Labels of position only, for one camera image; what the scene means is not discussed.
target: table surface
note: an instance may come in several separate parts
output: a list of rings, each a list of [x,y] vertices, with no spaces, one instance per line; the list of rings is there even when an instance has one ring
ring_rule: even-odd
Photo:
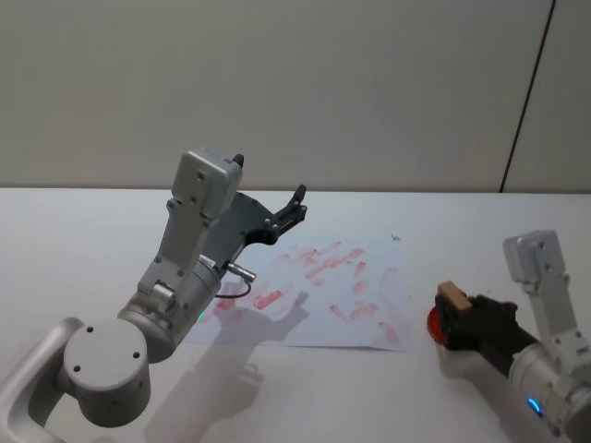
[[[252,192],[272,210],[285,192]],[[160,242],[167,191],[0,189],[0,364],[40,326],[109,318]],[[591,337],[591,197],[309,193],[303,232],[393,233],[403,240],[413,351],[182,344],[151,366],[152,397],[130,425],[102,429],[64,397],[47,427],[68,443],[550,442],[506,379],[479,356],[448,354],[425,322],[437,284],[513,300],[501,244],[559,233],[580,329]]]

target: paper sheet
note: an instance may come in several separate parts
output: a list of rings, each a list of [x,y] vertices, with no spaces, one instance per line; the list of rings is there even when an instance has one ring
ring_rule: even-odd
[[[291,232],[237,263],[258,274],[241,299],[214,299],[187,341],[282,346],[410,347],[402,245],[393,235]],[[246,286],[228,274],[220,293]]]

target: gray wall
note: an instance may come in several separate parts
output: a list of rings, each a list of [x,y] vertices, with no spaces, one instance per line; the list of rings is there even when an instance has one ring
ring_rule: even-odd
[[[499,189],[549,0],[0,3],[0,186]]]
[[[559,2],[507,191],[591,192],[591,3]]]

